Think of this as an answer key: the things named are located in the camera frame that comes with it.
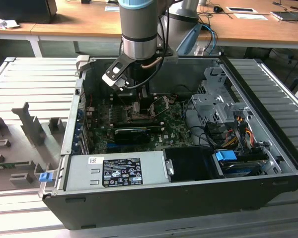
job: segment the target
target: blue cable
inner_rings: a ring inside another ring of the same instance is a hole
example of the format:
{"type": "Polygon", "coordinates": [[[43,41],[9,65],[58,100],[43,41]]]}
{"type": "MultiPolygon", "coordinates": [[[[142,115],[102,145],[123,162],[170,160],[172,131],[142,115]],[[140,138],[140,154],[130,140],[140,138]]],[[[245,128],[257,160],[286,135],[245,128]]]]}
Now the blue cable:
{"type": "Polygon", "coordinates": [[[212,51],[214,50],[214,47],[215,47],[215,35],[214,35],[214,31],[213,31],[210,27],[208,27],[207,25],[204,25],[204,24],[203,24],[203,26],[204,26],[205,28],[207,28],[207,29],[211,32],[211,34],[212,34],[212,36],[213,36],[213,45],[212,45],[212,49],[211,49],[211,51],[210,51],[210,53],[209,53],[209,55],[211,55],[211,53],[212,53],[212,51]]]}

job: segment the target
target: motherboard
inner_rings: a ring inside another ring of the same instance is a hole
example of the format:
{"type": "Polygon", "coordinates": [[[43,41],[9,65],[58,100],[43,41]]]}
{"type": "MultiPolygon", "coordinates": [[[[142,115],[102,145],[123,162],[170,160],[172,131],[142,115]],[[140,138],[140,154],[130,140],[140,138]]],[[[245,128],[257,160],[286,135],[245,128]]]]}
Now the motherboard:
{"type": "Polygon", "coordinates": [[[159,151],[192,146],[190,130],[183,121],[183,106],[175,96],[155,97],[146,109],[138,102],[102,99],[95,105],[93,154],[159,151]]]}

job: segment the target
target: warning label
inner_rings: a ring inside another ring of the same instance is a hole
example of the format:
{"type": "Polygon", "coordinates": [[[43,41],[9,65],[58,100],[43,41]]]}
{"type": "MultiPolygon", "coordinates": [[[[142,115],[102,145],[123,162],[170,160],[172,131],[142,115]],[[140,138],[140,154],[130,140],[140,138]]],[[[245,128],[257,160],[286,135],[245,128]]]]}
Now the warning label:
{"type": "Polygon", "coordinates": [[[140,158],[103,161],[104,187],[139,184],[143,184],[140,158]]]}

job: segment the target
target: blue latch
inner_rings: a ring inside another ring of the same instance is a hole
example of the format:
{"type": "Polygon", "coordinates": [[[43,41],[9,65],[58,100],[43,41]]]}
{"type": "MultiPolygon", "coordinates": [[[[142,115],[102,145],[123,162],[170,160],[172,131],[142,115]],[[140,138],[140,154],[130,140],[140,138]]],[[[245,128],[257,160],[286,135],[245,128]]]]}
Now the blue latch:
{"type": "Polygon", "coordinates": [[[237,160],[237,157],[232,150],[220,150],[215,154],[217,157],[218,161],[226,161],[226,160],[237,160]]]}
{"type": "Polygon", "coordinates": [[[40,182],[53,182],[53,172],[41,173],[39,177],[40,182]]]}

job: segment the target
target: floor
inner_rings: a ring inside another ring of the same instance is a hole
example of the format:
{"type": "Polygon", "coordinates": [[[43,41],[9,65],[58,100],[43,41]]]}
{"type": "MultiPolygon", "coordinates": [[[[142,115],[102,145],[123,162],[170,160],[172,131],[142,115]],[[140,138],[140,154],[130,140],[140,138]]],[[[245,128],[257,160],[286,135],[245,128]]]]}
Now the floor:
{"type": "MultiPolygon", "coordinates": [[[[55,42],[44,41],[41,43],[43,57],[77,57],[74,51],[73,42],[55,42]]],[[[119,41],[117,43],[100,43],[100,42],[79,42],[81,54],[90,56],[117,56],[119,41]]],[[[225,55],[232,58],[244,58],[244,47],[224,47],[225,55]]],[[[266,49],[255,49],[255,53],[260,56],[266,49]]],[[[0,65],[6,57],[34,57],[31,45],[28,41],[0,40],[0,65]]],[[[293,79],[298,76],[298,65],[288,76],[290,70],[298,61],[298,50],[273,49],[264,63],[276,76],[288,87],[292,84],[293,79]],[[293,54],[294,58],[289,61],[288,55],[293,54]]]]}

